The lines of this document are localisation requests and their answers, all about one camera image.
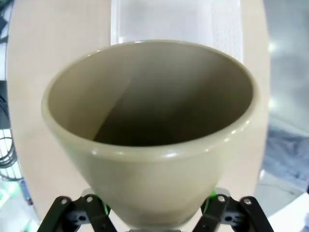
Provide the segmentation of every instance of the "pot rim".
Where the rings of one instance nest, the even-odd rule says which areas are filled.
[[[233,62],[235,65],[240,67],[246,73],[247,77],[249,78],[252,84],[253,96],[249,107],[236,121],[234,121],[227,127],[218,130],[217,132],[214,132],[212,134],[206,135],[198,139],[170,145],[130,147],[130,146],[103,144],[77,136],[69,132],[68,130],[64,129],[62,126],[60,126],[52,117],[48,107],[49,94],[53,84],[57,81],[57,79],[59,79],[62,76],[62,74],[66,70],[68,70],[71,66],[97,52],[104,52],[106,50],[113,49],[116,46],[126,46],[127,44],[136,44],[136,43],[186,44],[190,46],[197,46],[200,47],[201,49],[207,49],[220,56],[224,56],[225,58]],[[214,48],[205,45],[190,42],[173,41],[173,40],[145,40],[145,41],[128,42],[108,46],[103,49],[92,52],[90,54],[84,55],[81,58],[75,60],[73,63],[67,65],[48,84],[43,95],[41,110],[45,123],[47,124],[48,128],[54,134],[56,134],[57,137],[60,138],[60,143],[62,143],[61,140],[63,140],[66,141],[66,143],[74,144],[74,147],[79,151],[82,151],[85,155],[92,155],[97,158],[104,158],[117,161],[151,162],[151,161],[167,161],[170,159],[182,159],[193,156],[194,154],[209,153],[211,152],[211,150],[215,149],[221,144],[229,142],[230,140],[233,139],[233,137],[236,134],[241,133],[245,129],[245,127],[248,126],[254,112],[257,109],[258,100],[259,100],[258,86],[250,71],[242,63],[240,63],[233,57],[227,55],[226,53],[223,53],[219,50],[216,50]]]

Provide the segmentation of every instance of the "black cable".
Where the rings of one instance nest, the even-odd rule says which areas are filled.
[[[7,35],[7,36],[5,36],[5,37],[3,37],[3,38],[0,38],[0,44],[5,44],[5,43],[7,43],[8,42],[8,39],[9,39],[9,36]]]
[[[13,139],[11,137],[3,137],[1,139],[12,140],[12,145],[10,147],[10,150],[8,150],[8,153],[5,156],[0,157],[0,169],[4,169],[11,167],[17,161],[17,155],[15,152],[15,147],[13,145]]]
[[[9,176],[6,176],[6,175],[3,175],[2,173],[0,173],[0,176],[8,181],[19,181],[19,180],[23,180],[24,178],[21,177],[21,178],[12,178],[12,177],[9,177]]]
[[[2,110],[4,112],[4,114],[7,116],[7,118],[10,120],[7,102],[1,96],[0,96],[0,110]],[[6,168],[11,167],[17,161],[17,154],[16,154],[16,151],[15,151],[13,138],[12,137],[0,138],[0,140],[2,140],[2,139],[11,139],[12,140],[11,147],[7,151],[8,153],[5,156],[0,157],[0,169],[6,169]]]

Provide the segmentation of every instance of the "wooden table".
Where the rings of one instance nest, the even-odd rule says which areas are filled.
[[[252,195],[266,139],[268,33],[262,0],[242,0],[245,65],[261,90],[261,108],[243,153],[219,183],[234,198]],[[88,184],[47,130],[41,99],[48,82],[76,58],[110,44],[109,0],[15,0],[8,46],[8,92],[14,141],[29,191],[44,217],[60,195],[78,198]]]

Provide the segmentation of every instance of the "beige ceramic pot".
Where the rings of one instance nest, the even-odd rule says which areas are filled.
[[[127,224],[188,220],[235,158],[257,87],[239,62],[177,41],[110,46],[60,72],[43,118],[92,189]]]

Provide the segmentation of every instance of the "green wire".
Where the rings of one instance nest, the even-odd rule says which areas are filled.
[[[210,195],[210,196],[207,198],[207,200],[206,200],[205,208],[204,208],[204,210],[203,210],[203,214],[205,214],[206,211],[207,211],[207,209],[208,209],[210,199],[213,198],[215,195],[217,195],[217,192],[216,192],[216,190],[213,190],[212,193],[211,193],[211,195]]]
[[[103,203],[103,207],[104,207],[105,214],[108,215],[108,209],[107,209],[107,205],[105,203]]]

